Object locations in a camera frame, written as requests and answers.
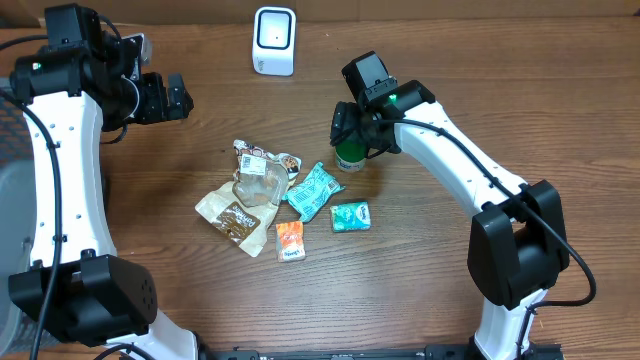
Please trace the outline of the green lid jar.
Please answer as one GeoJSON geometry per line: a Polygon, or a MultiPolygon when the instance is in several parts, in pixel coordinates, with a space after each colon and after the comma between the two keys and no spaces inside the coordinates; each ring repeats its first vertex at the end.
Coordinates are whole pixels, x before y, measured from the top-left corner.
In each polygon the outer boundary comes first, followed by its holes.
{"type": "Polygon", "coordinates": [[[344,141],[335,147],[336,165],[344,172],[358,172],[366,164],[367,148],[364,145],[344,141]]]}

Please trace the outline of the teal snack packet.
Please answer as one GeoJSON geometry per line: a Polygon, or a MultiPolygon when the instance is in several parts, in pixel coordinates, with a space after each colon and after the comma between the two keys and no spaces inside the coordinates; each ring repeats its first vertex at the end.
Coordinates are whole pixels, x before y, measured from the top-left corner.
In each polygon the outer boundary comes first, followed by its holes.
{"type": "Polygon", "coordinates": [[[334,194],[344,189],[345,186],[324,169],[324,164],[317,162],[306,178],[289,189],[283,199],[299,213],[301,222],[308,223],[334,194]]]}

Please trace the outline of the teal white small packet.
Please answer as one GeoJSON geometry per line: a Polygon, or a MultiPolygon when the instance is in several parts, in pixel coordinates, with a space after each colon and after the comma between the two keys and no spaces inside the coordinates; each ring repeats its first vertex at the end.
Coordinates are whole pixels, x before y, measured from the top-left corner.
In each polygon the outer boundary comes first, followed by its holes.
{"type": "Polygon", "coordinates": [[[330,208],[332,230],[336,233],[368,230],[371,216],[367,202],[334,205],[330,208]]]}

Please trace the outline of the brown white snack pouch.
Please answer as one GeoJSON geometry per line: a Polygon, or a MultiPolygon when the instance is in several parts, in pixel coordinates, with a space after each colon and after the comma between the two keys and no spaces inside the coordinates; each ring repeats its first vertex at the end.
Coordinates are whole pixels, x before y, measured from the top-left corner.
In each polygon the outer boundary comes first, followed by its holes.
{"type": "Polygon", "coordinates": [[[300,173],[302,160],[274,154],[241,139],[233,142],[238,166],[233,179],[205,195],[196,212],[242,251],[256,257],[285,193],[300,173]]]}

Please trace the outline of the orange red snack packet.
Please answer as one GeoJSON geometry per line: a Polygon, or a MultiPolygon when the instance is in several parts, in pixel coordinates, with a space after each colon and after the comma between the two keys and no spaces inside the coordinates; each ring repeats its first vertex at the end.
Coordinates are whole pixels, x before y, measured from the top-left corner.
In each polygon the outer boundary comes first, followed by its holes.
{"type": "Polygon", "coordinates": [[[306,257],[304,248],[304,225],[301,221],[280,223],[276,225],[277,260],[291,262],[303,260],[306,257]]]}

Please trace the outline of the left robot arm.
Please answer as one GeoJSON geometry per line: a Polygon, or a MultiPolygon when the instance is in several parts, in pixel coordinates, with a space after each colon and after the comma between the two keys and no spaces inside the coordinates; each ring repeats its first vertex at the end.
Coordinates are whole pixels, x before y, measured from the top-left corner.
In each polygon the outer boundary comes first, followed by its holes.
{"type": "Polygon", "coordinates": [[[45,45],[17,59],[3,92],[29,127],[36,194],[29,265],[10,277],[10,299],[37,336],[132,359],[206,359],[199,336],[159,309],[150,272],[118,256],[99,156],[105,132],[185,119],[183,79],[143,73],[146,37],[122,36],[93,9],[49,7],[45,23],[45,45]]]}

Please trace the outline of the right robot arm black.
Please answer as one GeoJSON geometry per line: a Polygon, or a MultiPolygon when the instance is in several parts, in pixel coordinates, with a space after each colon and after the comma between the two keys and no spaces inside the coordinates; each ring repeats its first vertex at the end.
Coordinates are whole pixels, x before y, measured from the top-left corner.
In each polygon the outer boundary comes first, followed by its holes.
{"type": "Polygon", "coordinates": [[[354,99],[337,104],[333,146],[351,142],[368,157],[406,153],[424,166],[471,220],[467,266],[484,297],[478,329],[465,344],[428,345],[426,359],[560,359],[558,345],[529,339],[531,306],[569,265],[556,189],[534,185],[493,161],[449,119],[419,81],[399,84],[375,52],[341,71],[354,99]]]}

